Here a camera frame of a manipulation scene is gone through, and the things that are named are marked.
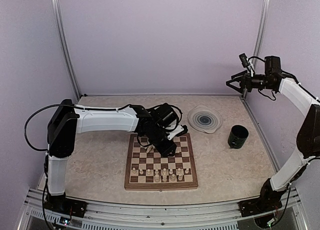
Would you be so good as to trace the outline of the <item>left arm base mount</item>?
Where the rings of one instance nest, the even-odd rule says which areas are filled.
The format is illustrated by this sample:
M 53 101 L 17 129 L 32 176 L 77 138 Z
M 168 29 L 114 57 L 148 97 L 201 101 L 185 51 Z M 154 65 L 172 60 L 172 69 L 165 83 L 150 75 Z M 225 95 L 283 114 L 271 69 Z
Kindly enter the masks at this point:
M 44 208 L 53 212 L 84 218 L 87 203 L 81 200 L 61 196 L 49 196 L 44 201 Z

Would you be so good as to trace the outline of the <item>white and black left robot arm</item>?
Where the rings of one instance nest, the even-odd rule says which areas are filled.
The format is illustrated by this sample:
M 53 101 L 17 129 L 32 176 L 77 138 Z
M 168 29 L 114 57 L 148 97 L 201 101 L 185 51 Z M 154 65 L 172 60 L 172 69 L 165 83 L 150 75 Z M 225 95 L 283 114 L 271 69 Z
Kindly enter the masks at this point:
M 47 127 L 47 190 L 50 203 L 59 212 L 70 207 L 65 197 L 67 162 L 75 147 L 76 134 L 94 131 L 134 132 L 145 136 L 162 157 L 173 156 L 173 138 L 187 132 L 180 124 L 178 107 L 163 103 L 151 108 L 128 104 L 120 108 L 88 107 L 64 100 Z

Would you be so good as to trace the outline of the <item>white bishop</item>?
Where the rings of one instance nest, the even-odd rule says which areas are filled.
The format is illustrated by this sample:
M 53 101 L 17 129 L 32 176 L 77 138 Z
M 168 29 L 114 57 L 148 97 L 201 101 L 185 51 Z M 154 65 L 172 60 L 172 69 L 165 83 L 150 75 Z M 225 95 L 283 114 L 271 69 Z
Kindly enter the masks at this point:
M 176 175 L 175 174 L 170 175 L 170 181 L 175 182 L 175 180 L 176 180 Z

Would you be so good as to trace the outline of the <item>white king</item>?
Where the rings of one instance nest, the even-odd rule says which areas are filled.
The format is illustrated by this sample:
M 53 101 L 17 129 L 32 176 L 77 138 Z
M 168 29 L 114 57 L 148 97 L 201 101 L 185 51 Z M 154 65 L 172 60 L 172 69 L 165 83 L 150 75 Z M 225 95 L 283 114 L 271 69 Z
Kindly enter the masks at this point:
M 162 181 L 163 182 L 167 182 L 167 179 L 168 179 L 168 171 L 166 168 L 164 168 L 162 171 L 161 171 L 161 177 L 162 177 Z

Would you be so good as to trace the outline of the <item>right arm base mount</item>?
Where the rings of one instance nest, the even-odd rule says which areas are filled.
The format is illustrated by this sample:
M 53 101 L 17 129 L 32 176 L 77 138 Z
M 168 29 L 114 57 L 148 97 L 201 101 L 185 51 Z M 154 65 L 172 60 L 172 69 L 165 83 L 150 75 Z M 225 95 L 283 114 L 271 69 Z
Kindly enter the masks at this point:
M 238 203 L 239 210 L 242 217 L 257 215 L 268 211 L 273 211 L 276 208 L 281 208 L 282 202 L 280 200 L 261 200 L 258 198 L 242 200 Z

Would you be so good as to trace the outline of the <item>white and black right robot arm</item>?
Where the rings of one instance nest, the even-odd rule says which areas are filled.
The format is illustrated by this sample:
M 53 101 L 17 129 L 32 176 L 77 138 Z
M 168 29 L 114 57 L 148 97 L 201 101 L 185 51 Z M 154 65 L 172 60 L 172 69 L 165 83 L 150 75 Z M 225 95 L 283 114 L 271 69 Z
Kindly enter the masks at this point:
M 266 56 L 262 59 L 262 74 L 255 72 L 252 64 L 254 56 L 240 54 L 239 59 L 244 71 L 232 75 L 226 85 L 240 93 L 256 89 L 280 94 L 295 107 L 296 117 L 301 123 L 293 153 L 280 170 L 265 182 L 256 200 L 256 208 L 266 212 L 280 200 L 307 166 L 320 156 L 320 100 L 304 88 L 294 74 L 282 69 L 280 57 Z

